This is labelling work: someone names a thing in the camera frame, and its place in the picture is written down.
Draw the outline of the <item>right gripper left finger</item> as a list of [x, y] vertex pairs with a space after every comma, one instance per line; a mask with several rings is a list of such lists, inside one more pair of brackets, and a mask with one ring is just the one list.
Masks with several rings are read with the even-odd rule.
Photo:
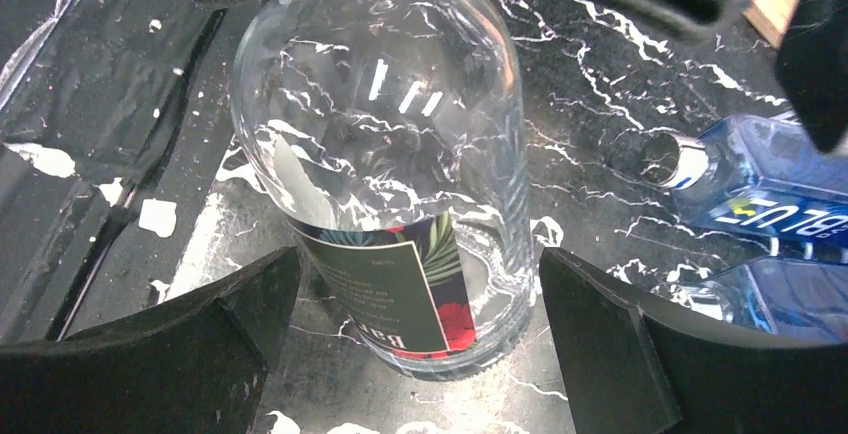
[[280, 364], [301, 262], [282, 248], [61, 341], [1, 349], [5, 433], [247, 433]]

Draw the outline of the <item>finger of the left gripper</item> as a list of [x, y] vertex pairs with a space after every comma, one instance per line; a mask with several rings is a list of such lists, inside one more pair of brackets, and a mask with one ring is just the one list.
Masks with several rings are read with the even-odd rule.
[[798, 0], [776, 76], [814, 146], [847, 154], [847, 0]]

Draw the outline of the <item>clear bottle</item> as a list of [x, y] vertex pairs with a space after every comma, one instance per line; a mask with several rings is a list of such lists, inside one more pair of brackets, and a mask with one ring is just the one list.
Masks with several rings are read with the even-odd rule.
[[269, 0], [233, 63], [257, 179], [362, 341], [490, 368], [535, 302], [522, 80], [489, 0]]

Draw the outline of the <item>blue bottle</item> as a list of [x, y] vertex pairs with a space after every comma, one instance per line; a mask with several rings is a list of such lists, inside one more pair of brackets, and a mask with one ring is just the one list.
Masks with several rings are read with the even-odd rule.
[[734, 114], [697, 137], [652, 133], [641, 154], [641, 176], [689, 225], [847, 245], [847, 161], [820, 153], [789, 113]]
[[847, 342], [847, 266], [761, 256], [698, 283], [672, 300], [726, 323], [821, 344]]

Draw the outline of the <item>blue bottle left bottom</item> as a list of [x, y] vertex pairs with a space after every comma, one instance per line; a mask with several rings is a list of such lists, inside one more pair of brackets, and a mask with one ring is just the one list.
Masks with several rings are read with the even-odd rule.
[[641, 176], [689, 225], [847, 245], [847, 161], [820, 153], [789, 113], [734, 114], [697, 137], [652, 133], [641, 154]]

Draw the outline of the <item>blue bottle right bottom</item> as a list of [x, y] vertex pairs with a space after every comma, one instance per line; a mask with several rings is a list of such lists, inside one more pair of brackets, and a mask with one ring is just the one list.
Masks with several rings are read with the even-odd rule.
[[761, 256], [698, 283], [672, 300], [726, 323], [821, 344], [847, 342], [847, 266]]

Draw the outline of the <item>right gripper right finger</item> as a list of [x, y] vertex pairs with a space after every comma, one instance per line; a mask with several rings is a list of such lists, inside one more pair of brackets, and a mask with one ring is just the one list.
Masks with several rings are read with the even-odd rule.
[[579, 433], [843, 433], [847, 349], [732, 325], [562, 248], [539, 277]]

